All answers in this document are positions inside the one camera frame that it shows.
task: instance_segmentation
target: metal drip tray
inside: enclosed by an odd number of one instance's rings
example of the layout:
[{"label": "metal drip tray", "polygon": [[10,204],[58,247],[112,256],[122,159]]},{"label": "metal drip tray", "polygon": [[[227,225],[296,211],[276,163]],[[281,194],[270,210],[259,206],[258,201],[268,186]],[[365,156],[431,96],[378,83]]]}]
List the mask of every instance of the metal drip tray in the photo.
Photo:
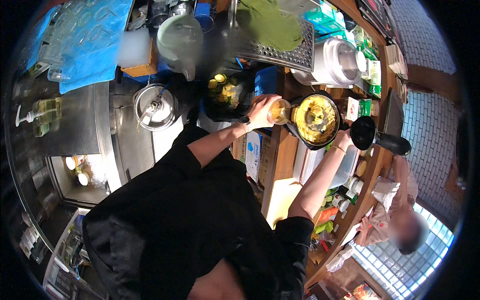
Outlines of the metal drip tray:
[{"label": "metal drip tray", "polygon": [[277,51],[268,45],[263,45],[257,40],[249,38],[246,30],[240,28],[236,21],[237,5],[236,1],[230,6],[230,14],[233,17],[230,19],[230,33],[234,41],[232,45],[232,54],[234,56],[261,60],[268,63],[281,65],[288,68],[293,68],[301,71],[313,71],[313,24],[298,18],[300,28],[302,30],[303,41],[293,51]]}]

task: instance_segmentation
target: wristwatch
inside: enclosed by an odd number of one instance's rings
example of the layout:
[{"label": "wristwatch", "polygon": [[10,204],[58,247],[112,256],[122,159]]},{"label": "wristwatch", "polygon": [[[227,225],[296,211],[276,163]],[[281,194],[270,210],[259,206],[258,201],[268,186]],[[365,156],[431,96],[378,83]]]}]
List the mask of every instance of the wristwatch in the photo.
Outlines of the wristwatch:
[{"label": "wristwatch", "polygon": [[241,117],[238,120],[238,123],[247,125],[247,132],[246,133],[249,133],[250,131],[253,130],[252,125],[250,124],[250,118],[249,117],[246,117],[246,116]]}]

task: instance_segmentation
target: green cloth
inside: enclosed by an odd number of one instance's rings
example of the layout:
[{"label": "green cloth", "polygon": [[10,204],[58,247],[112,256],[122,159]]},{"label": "green cloth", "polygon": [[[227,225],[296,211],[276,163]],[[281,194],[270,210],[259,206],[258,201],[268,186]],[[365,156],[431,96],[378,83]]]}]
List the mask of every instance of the green cloth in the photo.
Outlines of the green cloth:
[{"label": "green cloth", "polygon": [[248,27],[260,43],[278,51],[292,51],[303,40],[297,17],[283,16],[276,0],[242,0],[237,20]]},{"label": "green cloth", "polygon": [[313,229],[313,231],[316,233],[316,234],[319,234],[320,232],[326,230],[328,233],[332,232],[333,230],[333,222],[332,221],[326,221],[325,223],[323,224],[320,224],[318,225],[317,227],[315,227]]}]

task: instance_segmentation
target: wicker basket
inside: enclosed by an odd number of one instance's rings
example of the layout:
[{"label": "wicker basket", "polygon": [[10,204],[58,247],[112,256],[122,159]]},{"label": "wicker basket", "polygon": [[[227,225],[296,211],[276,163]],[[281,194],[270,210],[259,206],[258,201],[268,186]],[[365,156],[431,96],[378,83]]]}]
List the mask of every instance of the wicker basket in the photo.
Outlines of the wicker basket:
[{"label": "wicker basket", "polygon": [[121,68],[123,72],[127,73],[131,77],[145,76],[156,74],[158,69],[158,54],[156,47],[153,44],[153,38],[150,39],[150,53],[148,58],[148,64],[142,66],[136,66],[131,68]]}]

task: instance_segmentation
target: wooden counter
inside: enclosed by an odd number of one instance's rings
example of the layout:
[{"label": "wooden counter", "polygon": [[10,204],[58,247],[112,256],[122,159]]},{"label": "wooden counter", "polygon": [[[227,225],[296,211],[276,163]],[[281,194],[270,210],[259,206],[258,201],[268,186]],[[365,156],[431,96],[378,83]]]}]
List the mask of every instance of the wooden counter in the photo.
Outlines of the wooden counter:
[{"label": "wooden counter", "polygon": [[[380,99],[380,115],[373,117],[377,127],[381,131],[384,127],[387,95],[390,87],[396,89],[396,75],[387,64],[386,41],[367,21],[365,21],[360,11],[357,9],[354,0],[329,0],[332,4],[340,8],[355,20],[378,45],[379,60],[382,70],[382,97]],[[334,100],[350,96],[352,93],[348,89],[329,89],[324,86],[304,86],[298,83],[288,69],[278,68],[277,94],[286,100],[293,100],[297,97],[306,96],[312,91],[323,89],[330,93]],[[267,156],[267,177],[264,180],[264,192],[262,195],[262,214],[267,219],[269,216],[270,203],[273,193],[273,186],[276,180],[288,179],[293,177],[293,167],[295,163],[296,151],[299,140],[290,135],[283,126],[275,125],[271,132],[269,148],[266,151]],[[387,177],[390,172],[393,155],[386,149],[374,146],[373,157],[367,157],[367,170],[360,179],[364,181],[362,191],[355,205],[350,205],[347,213],[342,219],[342,214],[338,213],[334,220],[334,228],[338,229],[334,233],[336,241],[326,252],[321,247],[315,253],[309,253],[307,263],[307,282],[305,289],[322,280],[327,274],[326,265],[343,248],[341,242],[348,232],[356,226],[361,218],[368,212],[371,206],[376,205],[377,201],[372,196],[372,188],[378,176]]]}]

